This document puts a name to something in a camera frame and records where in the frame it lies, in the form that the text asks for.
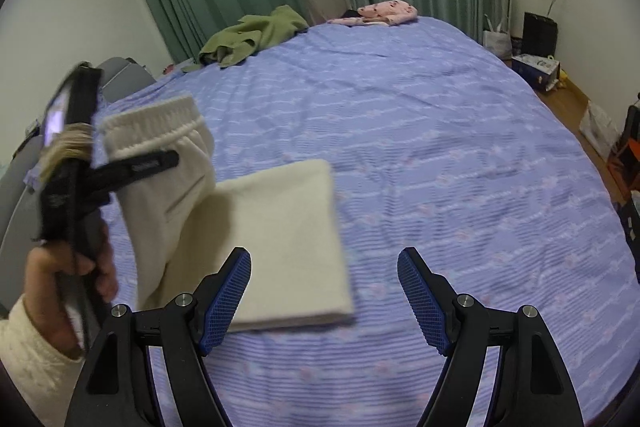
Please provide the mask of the person's left hand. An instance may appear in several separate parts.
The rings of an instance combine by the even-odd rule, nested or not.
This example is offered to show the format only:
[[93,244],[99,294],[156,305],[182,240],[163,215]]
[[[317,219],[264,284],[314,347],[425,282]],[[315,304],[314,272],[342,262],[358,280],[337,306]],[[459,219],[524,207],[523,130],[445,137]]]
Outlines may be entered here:
[[74,254],[69,243],[46,242],[32,248],[26,259],[23,303],[37,332],[55,350],[70,359],[80,357],[80,344],[66,305],[72,277],[98,270],[94,287],[104,303],[118,293],[110,232],[105,222],[100,230],[100,249],[92,261]]

